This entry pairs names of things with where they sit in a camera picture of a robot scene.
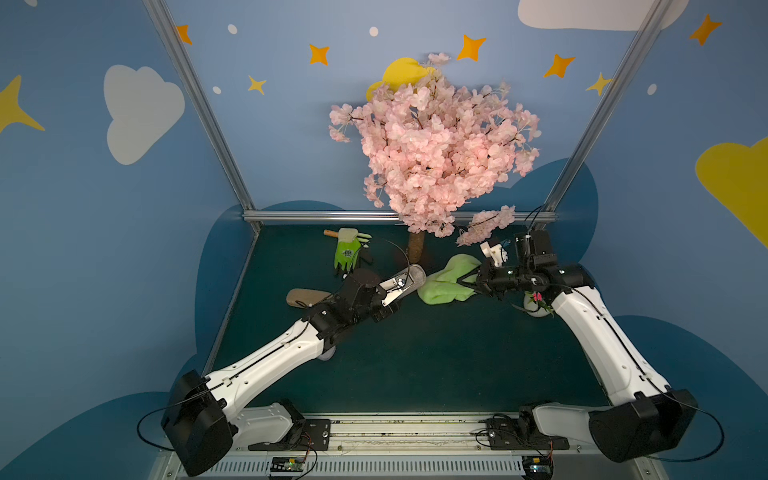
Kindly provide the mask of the green grey microfiber cloth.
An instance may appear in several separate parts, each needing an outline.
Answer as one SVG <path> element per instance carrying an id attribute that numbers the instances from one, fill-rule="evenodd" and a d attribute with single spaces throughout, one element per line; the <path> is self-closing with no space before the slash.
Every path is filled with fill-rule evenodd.
<path id="1" fill-rule="evenodd" d="M 441 305 L 454 301 L 466 301 L 475 294 L 472 288 L 458 284 L 458 279 L 481 265 L 481 261 L 467 254 L 457 254 L 446 266 L 429 275 L 417 294 L 427 305 Z"/>

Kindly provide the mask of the purple eyeglass case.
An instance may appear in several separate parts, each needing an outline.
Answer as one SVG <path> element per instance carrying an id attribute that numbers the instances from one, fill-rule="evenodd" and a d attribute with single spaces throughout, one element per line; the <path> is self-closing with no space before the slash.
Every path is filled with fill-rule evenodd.
<path id="1" fill-rule="evenodd" d="M 330 359 L 331 359 L 331 358 L 332 358 L 334 355 L 335 355 L 335 351 L 334 351 L 334 350 L 328 350 L 328 351 L 324 352 L 323 354 L 321 354 L 321 355 L 318 357 L 318 360 L 320 360 L 320 361 L 328 361 L 328 360 L 330 360 Z"/>

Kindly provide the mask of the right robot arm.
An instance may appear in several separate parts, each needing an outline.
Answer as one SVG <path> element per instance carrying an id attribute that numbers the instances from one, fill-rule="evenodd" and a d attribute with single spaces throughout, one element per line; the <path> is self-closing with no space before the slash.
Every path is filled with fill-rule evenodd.
<path id="1" fill-rule="evenodd" d="M 609 400 L 603 408 L 535 406 L 537 430 L 592 444 L 616 463 L 676 448 L 694 419 L 696 399 L 673 389 L 651 366 L 610 314 L 589 272 L 561 263 L 546 231 L 519 233 L 512 244 L 514 266 L 501 243 L 482 243 L 485 259 L 471 274 L 472 288 L 487 296 L 541 295 L 579 342 Z"/>

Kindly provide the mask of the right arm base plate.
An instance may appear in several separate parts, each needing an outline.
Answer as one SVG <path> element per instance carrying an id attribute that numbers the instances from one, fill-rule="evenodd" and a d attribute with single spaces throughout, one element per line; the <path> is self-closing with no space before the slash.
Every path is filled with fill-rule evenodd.
<path id="1" fill-rule="evenodd" d="M 566 451 L 569 441 L 564 437 L 548 436 L 540 432 L 528 418 L 494 416 L 485 420 L 481 436 L 487 439 L 491 450 Z"/>

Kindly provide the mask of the grey eyeglass case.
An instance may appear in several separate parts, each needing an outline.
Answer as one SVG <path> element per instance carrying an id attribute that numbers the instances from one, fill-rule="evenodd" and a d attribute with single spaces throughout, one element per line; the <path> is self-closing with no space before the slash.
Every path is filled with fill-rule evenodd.
<path id="1" fill-rule="evenodd" d="M 426 282 L 427 275 L 419 264 L 411 264 L 394 276 L 394 291 L 398 296 L 407 296 Z"/>

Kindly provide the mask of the tan eyeglass case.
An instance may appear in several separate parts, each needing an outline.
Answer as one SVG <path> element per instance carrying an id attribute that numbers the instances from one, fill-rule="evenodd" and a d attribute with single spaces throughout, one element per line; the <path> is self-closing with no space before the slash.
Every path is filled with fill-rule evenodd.
<path id="1" fill-rule="evenodd" d="M 330 292 L 294 288 L 286 295 L 286 303 L 291 307 L 308 309 L 331 296 Z"/>

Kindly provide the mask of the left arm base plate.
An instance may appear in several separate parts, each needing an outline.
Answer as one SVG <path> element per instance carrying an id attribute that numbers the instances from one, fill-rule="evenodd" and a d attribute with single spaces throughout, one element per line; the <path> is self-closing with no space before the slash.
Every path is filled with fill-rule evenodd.
<path id="1" fill-rule="evenodd" d="M 321 452 L 329 448 L 332 422 L 330 419 L 305 419 L 295 423 L 288 433 L 275 443 L 262 442 L 247 446 L 248 451 L 298 451 L 310 446 Z"/>

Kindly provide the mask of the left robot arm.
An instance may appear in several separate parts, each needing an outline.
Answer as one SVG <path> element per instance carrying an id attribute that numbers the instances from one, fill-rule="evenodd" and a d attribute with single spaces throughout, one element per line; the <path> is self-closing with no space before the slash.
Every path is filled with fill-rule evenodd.
<path id="1" fill-rule="evenodd" d="M 358 323 L 395 312 L 411 275 L 382 280 L 370 270 L 349 274 L 338 292 L 308 307 L 283 334 L 220 370 L 191 370 L 176 380 L 160 426 L 186 473 L 198 476 L 225 457 L 236 442 L 294 446 L 302 416 L 281 403 L 250 420 L 242 411 L 264 390 L 297 367 L 329 359 Z"/>

